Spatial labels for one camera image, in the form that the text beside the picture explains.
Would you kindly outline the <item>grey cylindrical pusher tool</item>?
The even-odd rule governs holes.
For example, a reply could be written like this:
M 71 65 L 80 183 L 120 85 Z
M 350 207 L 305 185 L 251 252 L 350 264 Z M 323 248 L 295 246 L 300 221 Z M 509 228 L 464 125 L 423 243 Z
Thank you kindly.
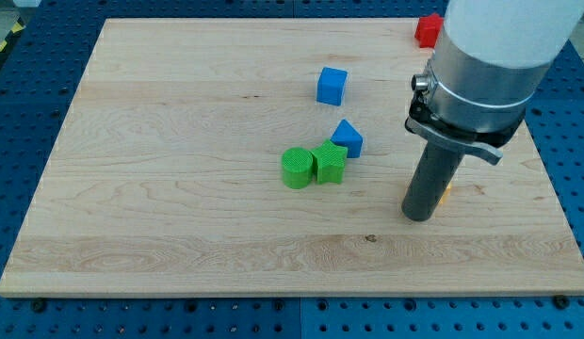
M 414 221 L 428 220 L 442 199 L 462 159 L 462 153 L 429 142 L 423 150 L 402 202 L 403 214 Z

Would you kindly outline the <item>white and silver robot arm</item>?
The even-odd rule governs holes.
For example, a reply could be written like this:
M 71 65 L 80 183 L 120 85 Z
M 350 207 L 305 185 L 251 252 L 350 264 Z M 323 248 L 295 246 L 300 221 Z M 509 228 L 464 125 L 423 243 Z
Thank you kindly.
M 408 132 L 427 142 L 401 205 L 429 219 L 466 155 L 496 165 L 527 103 L 584 14 L 584 0 L 449 1 L 413 76 Z

